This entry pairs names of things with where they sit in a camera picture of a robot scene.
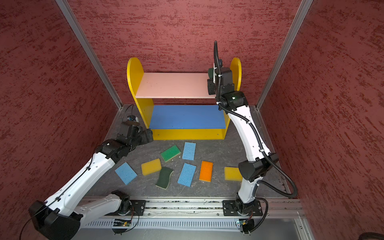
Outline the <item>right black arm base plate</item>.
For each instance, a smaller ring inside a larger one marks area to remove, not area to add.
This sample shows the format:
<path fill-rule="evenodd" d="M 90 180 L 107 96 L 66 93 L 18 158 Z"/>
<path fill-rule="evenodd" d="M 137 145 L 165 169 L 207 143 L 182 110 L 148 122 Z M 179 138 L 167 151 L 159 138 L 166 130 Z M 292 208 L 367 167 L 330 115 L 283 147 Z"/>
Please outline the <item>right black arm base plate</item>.
<path fill-rule="evenodd" d="M 241 200 L 224 200 L 223 212 L 224 216 L 256 216 L 261 217 L 263 210 L 261 203 L 258 200 L 254 200 L 250 203 L 244 204 Z"/>

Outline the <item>dark green wavy sponge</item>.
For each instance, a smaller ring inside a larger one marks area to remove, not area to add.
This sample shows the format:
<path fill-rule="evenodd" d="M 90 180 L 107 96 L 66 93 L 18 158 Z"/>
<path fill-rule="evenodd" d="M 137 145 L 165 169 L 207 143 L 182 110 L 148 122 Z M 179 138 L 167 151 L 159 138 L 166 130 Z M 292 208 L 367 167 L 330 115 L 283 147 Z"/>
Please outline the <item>dark green wavy sponge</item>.
<path fill-rule="evenodd" d="M 173 172 L 173 169 L 163 167 L 160 170 L 159 178 L 156 182 L 156 187 L 166 190 L 170 184 L 170 179 Z"/>
<path fill-rule="evenodd" d="M 214 68 L 209 68 L 208 70 L 209 79 L 214 78 Z"/>

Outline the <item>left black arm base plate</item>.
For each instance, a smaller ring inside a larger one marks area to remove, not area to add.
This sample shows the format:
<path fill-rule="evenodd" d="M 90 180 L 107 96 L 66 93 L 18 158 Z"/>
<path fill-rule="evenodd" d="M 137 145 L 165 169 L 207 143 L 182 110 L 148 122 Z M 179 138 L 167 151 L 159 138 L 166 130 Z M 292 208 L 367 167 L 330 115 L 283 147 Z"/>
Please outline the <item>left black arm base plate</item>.
<path fill-rule="evenodd" d="M 117 214 L 120 216 L 142 216 L 146 206 L 145 200 L 122 200 Z"/>

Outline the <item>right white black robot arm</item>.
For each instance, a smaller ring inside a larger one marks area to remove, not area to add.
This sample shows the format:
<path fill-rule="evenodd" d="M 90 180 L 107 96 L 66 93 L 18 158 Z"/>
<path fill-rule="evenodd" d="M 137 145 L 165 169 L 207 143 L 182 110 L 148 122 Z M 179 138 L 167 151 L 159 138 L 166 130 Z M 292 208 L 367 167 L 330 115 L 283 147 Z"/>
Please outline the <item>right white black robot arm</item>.
<path fill-rule="evenodd" d="M 247 160 L 239 163 L 241 188 L 235 200 L 236 211 L 246 216 L 256 206 L 256 191 L 271 164 L 267 156 L 277 158 L 260 137 L 245 94 L 238 90 L 241 63 L 234 58 L 230 68 L 223 67 L 221 59 L 209 70 L 208 93 L 216 95 L 217 105 L 234 123 L 244 145 Z"/>

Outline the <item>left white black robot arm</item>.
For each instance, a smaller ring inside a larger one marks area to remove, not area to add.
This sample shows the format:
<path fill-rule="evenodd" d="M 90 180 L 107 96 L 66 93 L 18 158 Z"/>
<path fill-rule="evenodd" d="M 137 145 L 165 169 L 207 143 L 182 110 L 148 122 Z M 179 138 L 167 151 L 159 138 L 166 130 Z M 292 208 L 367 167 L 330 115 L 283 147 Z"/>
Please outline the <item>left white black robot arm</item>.
<path fill-rule="evenodd" d="M 144 130 L 135 116 L 121 124 L 115 139 L 96 147 L 91 159 L 62 188 L 45 201 L 35 201 L 29 214 L 35 229 L 49 240 L 70 240 L 86 224 L 110 213 L 132 218 L 130 197 L 113 191 L 104 198 L 79 206 L 93 185 L 137 146 L 153 141 L 151 129 Z"/>

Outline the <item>bright green rectangular sponge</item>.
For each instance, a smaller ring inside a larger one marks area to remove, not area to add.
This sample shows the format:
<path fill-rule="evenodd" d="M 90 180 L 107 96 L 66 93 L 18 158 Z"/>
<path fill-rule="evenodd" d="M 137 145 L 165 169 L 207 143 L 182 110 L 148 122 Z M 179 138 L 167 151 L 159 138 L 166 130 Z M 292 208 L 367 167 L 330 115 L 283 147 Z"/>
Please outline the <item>bright green rectangular sponge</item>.
<path fill-rule="evenodd" d="M 181 151 L 176 145 L 173 145 L 172 147 L 168 148 L 167 150 L 161 152 L 161 157 L 164 160 L 164 162 L 168 162 L 175 157 L 179 156 L 181 154 Z"/>

